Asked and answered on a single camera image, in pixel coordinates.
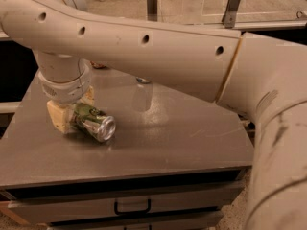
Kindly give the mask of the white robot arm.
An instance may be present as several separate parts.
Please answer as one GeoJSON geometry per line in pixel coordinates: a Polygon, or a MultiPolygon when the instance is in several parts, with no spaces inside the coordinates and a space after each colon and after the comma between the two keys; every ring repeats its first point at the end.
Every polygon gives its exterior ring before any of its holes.
{"type": "Polygon", "coordinates": [[[307,47],[234,30],[91,14],[85,0],[1,0],[3,31],[32,49],[56,103],[79,100],[88,62],[173,88],[256,126],[243,230],[307,230],[307,47]]]}

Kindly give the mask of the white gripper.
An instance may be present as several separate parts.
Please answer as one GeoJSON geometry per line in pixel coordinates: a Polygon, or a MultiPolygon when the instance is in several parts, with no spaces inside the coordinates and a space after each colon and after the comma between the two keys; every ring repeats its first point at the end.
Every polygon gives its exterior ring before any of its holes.
{"type": "Polygon", "coordinates": [[[70,130],[74,105],[95,103],[94,88],[90,86],[91,74],[86,60],[42,61],[38,78],[44,94],[52,101],[47,109],[53,126],[63,134],[70,130]]]}

